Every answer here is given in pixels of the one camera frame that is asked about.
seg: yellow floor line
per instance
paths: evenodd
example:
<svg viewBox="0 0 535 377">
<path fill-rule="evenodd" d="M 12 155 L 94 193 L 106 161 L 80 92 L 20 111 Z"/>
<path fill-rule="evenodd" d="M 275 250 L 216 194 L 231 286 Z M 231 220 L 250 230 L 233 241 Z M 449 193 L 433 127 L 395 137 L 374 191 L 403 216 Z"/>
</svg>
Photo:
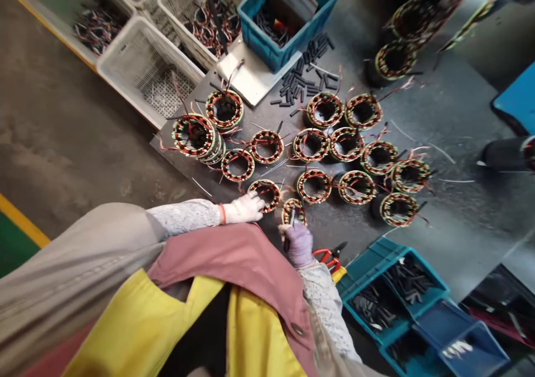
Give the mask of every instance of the yellow floor line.
<svg viewBox="0 0 535 377">
<path fill-rule="evenodd" d="M 50 242 L 50 239 L 48 239 L 39 228 L 33 225 L 32 222 L 2 194 L 0 194 L 0 213 L 4 213 L 13 224 L 18 226 L 19 229 L 40 248 L 43 248 Z"/>
<path fill-rule="evenodd" d="M 56 32 L 55 32 L 55 31 L 48 25 L 48 23 L 46 23 L 46 21 L 45 21 L 43 18 L 41 18 L 41 17 L 40 17 L 34 10 L 32 10 L 32 8 L 30 8 L 30 7 L 26 4 L 26 2 L 24 2 L 24 0 L 18 0 L 18 1 L 19 1 L 19 3 L 21 3 L 21 4 L 24 6 L 24 8 L 26 8 L 28 11 L 30 11 L 30 12 L 32 13 L 32 15 L 35 16 L 35 17 L 39 20 L 39 22 L 41 22 L 41 23 L 42 23 L 42 24 L 43 24 L 49 31 L 51 31 L 51 32 L 54 34 L 54 36 L 56 36 L 59 40 L 61 40 L 61 42 L 62 42 L 65 46 L 67 46 L 68 48 L 70 48 L 71 51 L 72 51 L 74 54 L 76 54 L 82 61 L 84 61 L 84 62 L 86 63 L 87 66 L 89 66 L 94 72 L 96 72 L 96 68 L 95 68 L 95 66 L 94 66 L 93 64 L 87 62 L 87 60 L 86 60 L 85 58 L 83 58 L 80 54 L 78 54 L 78 52 L 77 52 L 73 47 L 71 47 L 71 46 L 70 46 L 70 45 L 69 45 L 63 38 L 61 38 L 61 36 L 58 35 L 58 34 L 57 34 L 57 33 L 56 33 Z"/>
</svg>

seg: patterned sleeve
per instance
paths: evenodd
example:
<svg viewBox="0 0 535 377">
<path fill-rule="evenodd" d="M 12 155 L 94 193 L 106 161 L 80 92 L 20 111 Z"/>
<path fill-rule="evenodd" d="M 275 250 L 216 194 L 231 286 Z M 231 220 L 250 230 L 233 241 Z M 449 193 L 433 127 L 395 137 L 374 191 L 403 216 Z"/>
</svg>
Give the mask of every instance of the patterned sleeve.
<svg viewBox="0 0 535 377">
<path fill-rule="evenodd" d="M 164 204 L 147 211 L 160 222 L 169 236 L 219 225 L 221 216 L 219 206 L 204 199 Z"/>
<path fill-rule="evenodd" d="M 304 281 L 305 298 L 311 303 L 340 355 L 362 363 L 342 318 L 342 299 L 334 286 L 329 269 L 323 263 L 297 270 Z"/>
</svg>

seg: black workbench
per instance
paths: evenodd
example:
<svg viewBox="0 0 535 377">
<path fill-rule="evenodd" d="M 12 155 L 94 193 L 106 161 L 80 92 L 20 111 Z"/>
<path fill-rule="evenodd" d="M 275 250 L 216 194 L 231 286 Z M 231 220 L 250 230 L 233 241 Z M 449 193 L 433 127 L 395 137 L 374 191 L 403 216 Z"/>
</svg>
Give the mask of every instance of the black workbench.
<svg viewBox="0 0 535 377">
<path fill-rule="evenodd" d="M 376 13 L 371 15 L 374 6 L 381 7 L 381 16 Z M 341 98 L 352 85 L 356 88 L 351 96 L 369 91 L 363 77 L 363 60 L 369 58 L 375 49 L 377 26 L 387 16 L 384 12 L 381 0 L 373 3 L 372 0 L 340 0 L 335 6 L 331 22 L 326 27 L 335 50 L 329 50 L 318 66 L 336 73 L 338 65 L 342 64 Z M 336 25 L 342 19 L 350 27 L 338 28 Z M 429 201 L 422 216 L 431 225 L 428 227 L 422 219 L 416 218 L 411 226 L 393 231 L 388 238 L 415 248 L 450 286 L 451 297 L 460 301 L 533 229 L 535 185 L 530 175 L 499 174 L 476 165 L 482 148 L 488 142 L 513 136 L 490 110 L 489 103 L 497 92 L 454 52 L 443 54 L 433 71 L 435 65 L 436 56 L 430 53 L 419 59 L 415 70 L 423 71 L 424 75 L 416 77 L 417 83 L 411 89 L 397 92 L 381 102 L 383 122 L 370 133 L 379 132 L 384 121 L 393 120 L 416 140 L 411 141 L 390 123 L 391 132 L 383 139 L 394 143 L 400 151 L 432 143 L 455 160 L 456 164 L 453 164 L 436 149 L 427 150 L 430 156 L 426 161 L 432 169 L 439 170 L 431 180 L 436 197 L 425 191 L 416 194 L 416 198 L 419 202 Z M 317 79 L 314 71 L 309 75 L 309 79 Z M 206 99 L 213 91 L 209 85 L 211 81 L 220 82 L 214 70 L 197 86 L 187 104 L 193 99 Z M 296 106 L 288 109 L 269 104 L 279 98 L 280 86 L 281 82 L 255 109 L 246 108 L 243 131 L 236 134 L 237 139 L 250 140 L 259 131 L 251 122 L 276 129 L 279 121 L 284 120 L 281 135 L 290 134 L 285 143 L 292 141 L 295 134 L 304 128 L 302 113 L 289 117 Z M 375 91 L 375 94 L 381 98 L 394 87 Z M 165 146 L 173 146 L 172 124 L 172 121 L 167 122 L 160 132 Z M 157 139 L 151 144 L 160 151 Z M 291 147 L 287 147 L 285 153 L 290 150 Z M 205 165 L 177 152 L 167 151 L 162 155 L 185 176 L 195 178 L 212 194 L 211 199 L 215 203 L 229 202 L 239 196 L 235 183 L 223 179 L 219 185 L 221 173 L 209 172 Z M 303 165 L 294 161 L 287 164 Z M 257 164 L 253 177 L 244 188 L 276 165 Z M 320 169 L 329 173 L 346 167 L 348 165 L 332 165 L 326 161 L 319 164 Z M 285 183 L 295 184 L 303 171 L 304 168 L 283 165 L 265 178 L 277 183 L 284 179 Z M 439 179 L 475 182 L 448 183 Z M 326 203 L 308 206 L 307 218 L 314 234 L 314 248 L 350 242 L 342 252 L 343 264 L 391 229 L 371 218 L 369 205 L 343 204 L 337 199 L 336 192 Z M 280 247 L 273 213 L 267 214 L 260 225 L 272 243 Z"/>
</svg>

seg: red-handled scissors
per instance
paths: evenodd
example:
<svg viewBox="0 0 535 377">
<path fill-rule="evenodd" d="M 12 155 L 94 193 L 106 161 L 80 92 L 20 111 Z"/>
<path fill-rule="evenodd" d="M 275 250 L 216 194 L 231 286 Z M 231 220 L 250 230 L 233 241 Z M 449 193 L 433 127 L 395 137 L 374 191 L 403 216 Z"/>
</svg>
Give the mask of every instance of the red-handled scissors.
<svg viewBox="0 0 535 377">
<path fill-rule="evenodd" d="M 346 247 L 347 242 L 342 242 L 334 249 L 318 249 L 314 251 L 314 257 L 323 254 L 320 263 L 325 263 L 327 268 L 330 270 L 330 273 L 334 273 L 340 268 L 340 253 L 344 247 Z"/>
</svg>

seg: latex glove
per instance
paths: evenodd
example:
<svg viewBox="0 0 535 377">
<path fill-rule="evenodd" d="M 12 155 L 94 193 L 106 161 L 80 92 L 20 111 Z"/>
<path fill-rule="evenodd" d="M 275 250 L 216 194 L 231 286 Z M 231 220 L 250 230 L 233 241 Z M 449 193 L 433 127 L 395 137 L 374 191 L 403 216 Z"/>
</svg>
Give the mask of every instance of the latex glove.
<svg viewBox="0 0 535 377">
<path fill-rule="evenodd" d="M 259 221 L 263 214 L 260 210 L 266 203 L 258 197 L 258 192 L 252 190 L 242 197 L 237 198 L 230 204 L 224 204 L 226 223 L 239 224 L 244 222 Z"/>
<path fill-rule="evenodd" d="M 279 231 L 290 239 L 288 259 L 297 270 L 314 264 L 312 234 L 307 227 L 299 223 L 295 223 L 293 227 L 283 224 L 279 225 Z"/>
</svg>

